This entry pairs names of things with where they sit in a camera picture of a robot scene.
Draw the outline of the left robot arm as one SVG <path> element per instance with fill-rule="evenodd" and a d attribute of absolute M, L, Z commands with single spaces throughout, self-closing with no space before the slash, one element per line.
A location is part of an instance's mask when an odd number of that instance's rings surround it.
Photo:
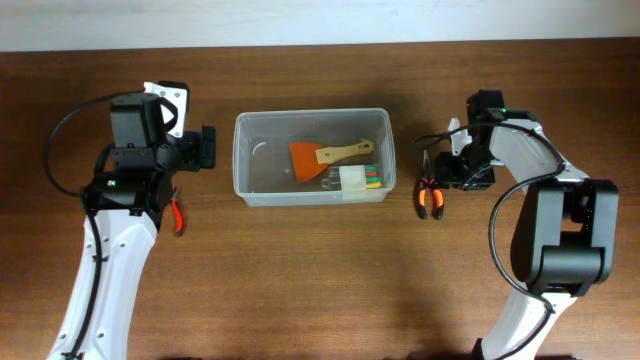
<path fill-rule="evenodd" d="M 143 267 L 177 199 L 172 179 L 215 166 L 215 129 L 184 128 L 185 84 L 148 83 L 105 99 L 113 140 L 74 194 L 85 212 L 83 250 L 52 359 L 126 358 Z"/>

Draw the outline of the clear box coloured tubes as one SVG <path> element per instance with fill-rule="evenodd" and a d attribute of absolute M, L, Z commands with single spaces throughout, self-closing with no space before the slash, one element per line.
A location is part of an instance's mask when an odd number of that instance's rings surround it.
<path fill-rule="evenodd" d="M 331 191 L 378 189 L 382 187 L 382 178 L 377 164 L 338 166 L 328 169 L 321 186 Z"/>

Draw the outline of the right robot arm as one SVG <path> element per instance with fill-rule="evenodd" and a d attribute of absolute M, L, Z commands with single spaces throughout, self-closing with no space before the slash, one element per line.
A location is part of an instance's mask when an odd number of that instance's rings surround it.
<path fill-rule="evenodd" d="M 442 190 L 487 189 L 497 166 L 511 173 L 515 183 L 492 209 L 488 242 L 512 292 L 471 356 L 533 359 L 562 313 L 611 274 L 618 188 L 573 166 L 530 111 L 505 106 L 501 91 L 477 91 L 466 110 L 466 125 L 452 119 L 436 135 L 451 149 L 425 161 L 423 182 L 441 217 Z"/>

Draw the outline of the orange black long-nose pliers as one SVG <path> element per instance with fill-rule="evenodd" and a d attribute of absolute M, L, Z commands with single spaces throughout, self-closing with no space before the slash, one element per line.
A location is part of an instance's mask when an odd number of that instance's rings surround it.
<path fill-rule="evenodd" d="M 427 200 L 431 199 L 431 216 L 441 220 L 444 215 L 444 196 L 436 183 L 435 172 L 427 150 L 423 151 L 422 177 L 418 181 L 417 212 L 421 219 L 428 217 Z"/>

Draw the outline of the orange scraper wooden handle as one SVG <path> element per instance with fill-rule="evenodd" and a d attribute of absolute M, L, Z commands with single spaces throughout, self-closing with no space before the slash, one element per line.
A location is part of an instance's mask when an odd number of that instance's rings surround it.
<path fill-rule="evenodd" d="M 330 164 L 348 157 L 370 154 L 374 143 L 363 140 L 359 143 L 324 147 L 311 142 L 293 142 L 289 144 L 294 172 L 298 183 L 304 183 L 320 175 Z"/>

